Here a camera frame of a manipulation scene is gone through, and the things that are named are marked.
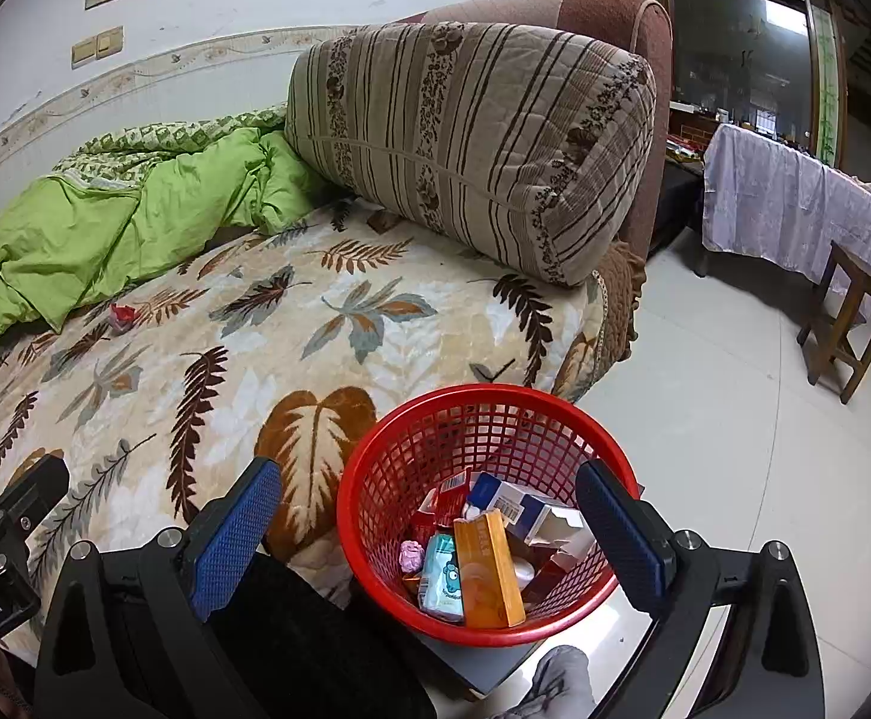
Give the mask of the red crumpled trash piece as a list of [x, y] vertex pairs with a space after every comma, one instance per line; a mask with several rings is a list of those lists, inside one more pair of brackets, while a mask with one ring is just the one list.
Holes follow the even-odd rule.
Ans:
[[112, 304], [109, 307], [107, 321], [109, 321], [109, 327], [112, 328], [114, 333], [127, 333], [127, 331], [130, 331], [135, 326], [137, 320], [138, 310], [132, 307], [132, 305]]

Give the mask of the grey slipper foot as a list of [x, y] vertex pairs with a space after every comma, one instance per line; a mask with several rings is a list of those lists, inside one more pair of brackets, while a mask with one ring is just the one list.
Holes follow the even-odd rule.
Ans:
[[586, 719], [595, 706], [588, 657], [579, 648], [561, 644], [543, 655], [528, 693], [504, 717]]

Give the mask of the blue white carton box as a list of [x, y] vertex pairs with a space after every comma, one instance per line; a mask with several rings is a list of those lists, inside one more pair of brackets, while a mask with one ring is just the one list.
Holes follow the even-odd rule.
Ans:
[[491, 510], [499, 511], [507, 533], [527, 547], [585, 555], [595, 545], [595, 536], [579, 510], [533, 488], [502, 481], [489, 472], [479, 472], [474, 477], [463, 516], [473, 519]]

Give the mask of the green duvet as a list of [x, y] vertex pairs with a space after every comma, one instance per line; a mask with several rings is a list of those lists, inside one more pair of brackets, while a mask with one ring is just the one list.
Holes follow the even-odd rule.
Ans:
[[0, 339], [112, 299], [224, 229], [276, 234], [326, 183], [291, 148], [280, 107], [127, 126], [83, 143], [0, 213]]

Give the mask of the orange cardboard box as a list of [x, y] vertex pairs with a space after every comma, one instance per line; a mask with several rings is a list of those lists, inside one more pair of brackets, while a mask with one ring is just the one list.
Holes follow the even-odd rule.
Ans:
[[497, 510], [453, 523], [465, 625], [502, 630], [522, 625], [527, 614], [506, 533]]

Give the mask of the dark low stand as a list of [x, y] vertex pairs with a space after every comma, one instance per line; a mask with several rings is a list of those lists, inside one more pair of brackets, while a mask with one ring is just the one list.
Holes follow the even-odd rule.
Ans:
[[479, 696], [490, 694], [506, 682], [540, 648], [540, 643], [508, 648], [457, 646], [422, 633], [416, 633], [415, 638], [457, 682]]

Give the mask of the pink crumpled wrapper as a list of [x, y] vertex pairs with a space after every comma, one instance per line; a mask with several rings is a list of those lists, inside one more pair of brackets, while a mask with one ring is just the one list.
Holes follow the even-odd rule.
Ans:
[[403, 575], [415, 575], [424, 565], [426, 549], [417, 540], [404, 540], [398, 550], [398, 566]]

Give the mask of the leaf-patterned bed blanket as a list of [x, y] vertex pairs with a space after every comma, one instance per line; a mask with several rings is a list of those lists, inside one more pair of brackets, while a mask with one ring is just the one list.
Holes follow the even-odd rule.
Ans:
[[94, 309], [25, 334], [0, 348], [0, 494], [47, 453], [68, 467], [29, 573], [50, 591], [73, 543], [140, 545], [267, 456], [283, 477], [268, 550], [343, 600], [335, 497], [372, 425], [458, 383], [579, 398], [624, 346], [627, 294], [617, 253], [553, 288], [354, 203], [127, 292], [127, 331]]

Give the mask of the teal tissue packet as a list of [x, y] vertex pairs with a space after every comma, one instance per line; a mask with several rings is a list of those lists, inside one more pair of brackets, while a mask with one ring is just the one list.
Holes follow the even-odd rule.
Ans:
[[465, 620], [461, 579], [456, 565], [455, 540], [437, 533], [427, 541], [418, 589], [419, 609], [449, 623]]

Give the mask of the red plastic mesh basket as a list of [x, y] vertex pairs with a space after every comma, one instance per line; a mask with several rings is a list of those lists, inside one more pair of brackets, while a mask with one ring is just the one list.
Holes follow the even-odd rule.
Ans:
[[[354, 578], [390, 617], [465, 648], [538, 643], [596, 611], [618, 586], [601, 547], [580, 533], [575, 476], [606, 466], [640, 494], [624, 451], [573, 404], [515, 385], [458, 385], [383, 417], [349, 458], [337, 524]], [[517, 625], [442, 620], [411, 596], [401, 546], [499, 510], [513, 553], [534, 568], [536, 593]]]

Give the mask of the red cigarette pack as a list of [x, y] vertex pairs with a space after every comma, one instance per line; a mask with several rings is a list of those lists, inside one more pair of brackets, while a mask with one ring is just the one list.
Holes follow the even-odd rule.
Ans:
[[413, 537], [426, 542], [439, 529], [452, 529], [467, 504], [470, 488], [470, 469], [463, 469], [431, 488], [411, 516]]

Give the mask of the wooden stool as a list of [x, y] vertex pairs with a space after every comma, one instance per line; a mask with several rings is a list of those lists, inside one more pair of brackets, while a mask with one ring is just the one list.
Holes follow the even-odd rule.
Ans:
[[[839, 311], [830, 315], [825, 309], [825, 298], [832, 288], [833, 276], [837, 271], [842, 271], [848, 277], [848, 289]], [[871, 367], [871, 338], [861, 354], [856, 354], [848, 338], [851, 328], [861, 318], [861, 307], [868, 297], [871, 297], [871, 266], [867, 266], [863, 260], [844, 249], [840, 243], [830, 243], [821, 282], [812, 289], [808, 319], [799, 328], [796, 343], [804, 348], [806, 341], [814, 336], [814, 348], [808, 354], [810, 385], [816, 385], [819, 378], [824, 373], [835, 370], [837, 364], [850, 368], [851, 375], [839, 393], [842, 404], [850, 403]]]

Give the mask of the table with lilac cloth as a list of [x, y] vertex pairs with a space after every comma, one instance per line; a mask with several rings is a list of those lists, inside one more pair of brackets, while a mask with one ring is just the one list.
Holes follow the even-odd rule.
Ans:
[[723, 123], [703, 154], [705, 249], [821, 281], [838, 243], [871, 270], [871, 192], [786, 144]]

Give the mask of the striped brown bolster pillow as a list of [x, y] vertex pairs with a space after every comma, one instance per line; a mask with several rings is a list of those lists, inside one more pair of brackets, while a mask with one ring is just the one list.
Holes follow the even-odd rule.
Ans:
[[552, 201], [523, 180], [556, 143], [543, 115], [593, 47], [506, 23], [364, 26], [292, 69], [286, 136], [326, 180], [481, 255], [563, 288]]

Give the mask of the beige wall switch plate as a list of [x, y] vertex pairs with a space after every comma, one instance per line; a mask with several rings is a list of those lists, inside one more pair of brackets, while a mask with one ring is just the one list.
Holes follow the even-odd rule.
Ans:
[[96, 36], [86, 37], [83, 41], [73, 44], [70, 49], [70, 65], [72, 68], [80, 68], [89, 62], [119, 54], [123, 49], [123, 41], [125, 41], [125, 31], [122, 26], [98, 32]]

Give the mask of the dark wooden window frame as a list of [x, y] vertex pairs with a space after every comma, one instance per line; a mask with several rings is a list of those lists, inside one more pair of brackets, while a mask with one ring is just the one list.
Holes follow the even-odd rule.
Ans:
[[845, 0], [658, 0], [673, 21], [670, 140], [687, 154], [734, 123], [839, 167]]

